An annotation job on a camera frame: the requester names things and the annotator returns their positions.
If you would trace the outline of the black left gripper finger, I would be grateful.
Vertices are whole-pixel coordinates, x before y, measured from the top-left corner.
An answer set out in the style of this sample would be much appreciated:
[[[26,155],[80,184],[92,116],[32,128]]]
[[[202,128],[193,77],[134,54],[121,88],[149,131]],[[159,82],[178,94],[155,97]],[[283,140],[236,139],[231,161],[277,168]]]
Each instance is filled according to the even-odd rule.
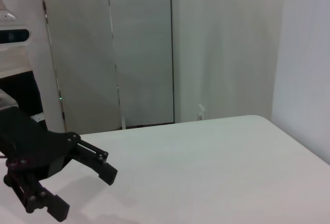
[[[95,171],[106,184],[114,183],[118,171],[107,163],[108,152],[81,140],[69,152],[69,157]]]

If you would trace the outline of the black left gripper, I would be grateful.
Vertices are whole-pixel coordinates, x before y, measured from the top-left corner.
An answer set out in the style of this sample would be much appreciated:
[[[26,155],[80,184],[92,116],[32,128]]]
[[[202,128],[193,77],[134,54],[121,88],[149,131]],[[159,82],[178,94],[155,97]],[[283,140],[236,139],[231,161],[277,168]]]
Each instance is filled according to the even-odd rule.
[[[51,132],[17,107],[1,110],[1,152],[8,168],[4,183],[27,213],[47,208],[57,221],[66,220],[69,204],[39,181],[59,173],[71,160],[79,160],[79,142],[79,135]]]

